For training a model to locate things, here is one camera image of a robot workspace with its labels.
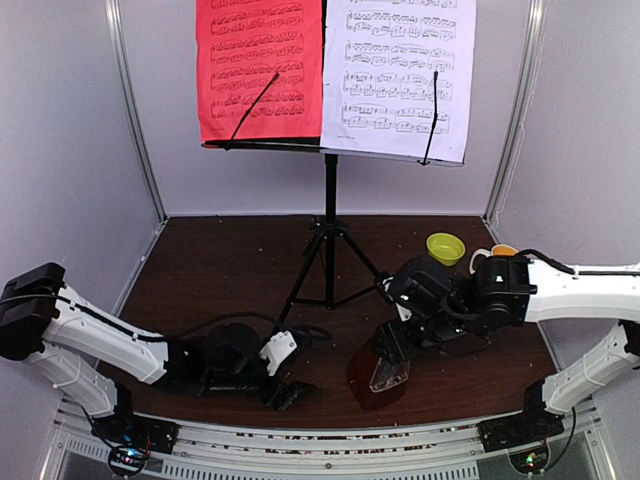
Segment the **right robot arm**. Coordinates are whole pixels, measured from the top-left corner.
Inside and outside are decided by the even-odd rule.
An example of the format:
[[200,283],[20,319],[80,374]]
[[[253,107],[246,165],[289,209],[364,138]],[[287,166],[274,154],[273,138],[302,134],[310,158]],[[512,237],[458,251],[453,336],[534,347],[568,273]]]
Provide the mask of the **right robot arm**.
[[615,325],[572,365],[531,385],[513,419],[519,440],[535,440],[579,401],[639,364],[639,268],[568,266],[537,250],[489,255],[460,275],[428,255],[384,279],[398,317],[380,325],[374,350],[390,364],[473,334],[560,319],[613,319]]

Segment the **white sheet music page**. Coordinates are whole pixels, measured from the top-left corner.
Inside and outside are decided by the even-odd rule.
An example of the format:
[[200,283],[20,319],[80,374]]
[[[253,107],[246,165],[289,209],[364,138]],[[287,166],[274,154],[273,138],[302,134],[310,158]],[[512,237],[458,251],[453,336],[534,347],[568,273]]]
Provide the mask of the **white sheet music page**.
[[476,16],[474,1],[327,2],[321,147],[463,163]]

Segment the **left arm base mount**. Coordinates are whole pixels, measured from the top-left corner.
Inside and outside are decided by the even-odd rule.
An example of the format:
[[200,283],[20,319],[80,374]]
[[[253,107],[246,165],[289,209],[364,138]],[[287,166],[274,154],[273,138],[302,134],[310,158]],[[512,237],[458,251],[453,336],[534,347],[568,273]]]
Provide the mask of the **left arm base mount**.
[[179,432],[176,423],[137,415],[90,417],[89,424],[91,433],[108,448],[107,466],[121,478],[140,474],[153,453],[171,454]]

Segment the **black music stand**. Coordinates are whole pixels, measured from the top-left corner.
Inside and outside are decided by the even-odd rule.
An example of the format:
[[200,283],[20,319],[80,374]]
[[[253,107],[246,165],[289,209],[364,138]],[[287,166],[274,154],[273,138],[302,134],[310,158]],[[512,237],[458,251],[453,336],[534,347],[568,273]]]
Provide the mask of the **black music stand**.
[[[273,75],[272,79],[269,80],[257,98],[242,115],[230,138],[226,140],[205,140],[202,142],[202,146],[210,149],[221,148],[225,151],[251,149],[319,153],[321,151],[320,140],[315,137],[250,138],[248,140],[238,140],[236,138],[240,128],[249,119],[258,103],[266,97],[266,93],[275,85],[279,78],[279,74]],[[376,290],[377,286],[373,284],[343,299],[336,297],[336,242],[339,240],[344,241],[348,245],[375,281],[379,281],[387,276],[387,273],[378,269],[369,256],[367,256],[357,244],[351,235],[349,225],[338,220],[337,179],[339,156],[335,153],[325,153],[323,158],[325,165],[324,214],[312,221],[312,239],[304,250],[304,262],[277,318],[280,324],[286,322],[292,308],[296,305],[322,306],[328,310],[333,310]],[[317,258],[324,259],[324,297],[322,299],[303,298],[300,296],[301,289]]]

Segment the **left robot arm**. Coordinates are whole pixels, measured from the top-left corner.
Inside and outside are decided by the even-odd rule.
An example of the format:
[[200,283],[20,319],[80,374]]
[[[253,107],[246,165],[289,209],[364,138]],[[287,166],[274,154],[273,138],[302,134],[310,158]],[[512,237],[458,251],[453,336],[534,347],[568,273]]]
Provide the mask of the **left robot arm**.
[[254,312],[223,314],[197,328],[167,336],[105,312],[64,279],[64,268],[46,263],[9,280],[1,293],[1,355],[38,369],[52,386],[74,399],[89,418],[123,444],[144,433],[132,395],[85,361],[92,356],[161,392],[200,397],[209,392],[254,391],[264,405],[283,410],[311,385],[286,383],[282,364],[331,334],[312,325],[271,323],[263,339],[249,325]]

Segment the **brown wooden metronome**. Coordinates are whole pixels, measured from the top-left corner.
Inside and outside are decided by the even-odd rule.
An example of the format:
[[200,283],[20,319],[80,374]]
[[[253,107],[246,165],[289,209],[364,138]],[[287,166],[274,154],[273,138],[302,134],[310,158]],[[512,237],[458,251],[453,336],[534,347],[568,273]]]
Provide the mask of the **brown wooden metronome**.
[[389,363],[374,351],[370,338],[349,361],[346,375],[352,394],[365,411],[385,408],[406,392],[410,362]]

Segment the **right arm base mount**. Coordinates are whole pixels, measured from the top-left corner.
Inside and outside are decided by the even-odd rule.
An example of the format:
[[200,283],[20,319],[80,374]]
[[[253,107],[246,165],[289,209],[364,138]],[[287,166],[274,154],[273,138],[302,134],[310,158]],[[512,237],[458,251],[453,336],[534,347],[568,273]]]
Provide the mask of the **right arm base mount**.
[[527,476],[548,470],[552,464],[548,440],[564,432],[562,416],[534,419],[523,413],[485,420],[477,428],[486,453],[505,450],[511,467]]

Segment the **red paper sheet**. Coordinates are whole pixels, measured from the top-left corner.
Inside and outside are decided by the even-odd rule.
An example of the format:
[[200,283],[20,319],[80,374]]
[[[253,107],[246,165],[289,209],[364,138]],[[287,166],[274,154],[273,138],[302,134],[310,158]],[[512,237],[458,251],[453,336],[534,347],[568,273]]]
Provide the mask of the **red paper sheet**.
[[197,2],[202,141],[320,136],[323,19],[320,1]]

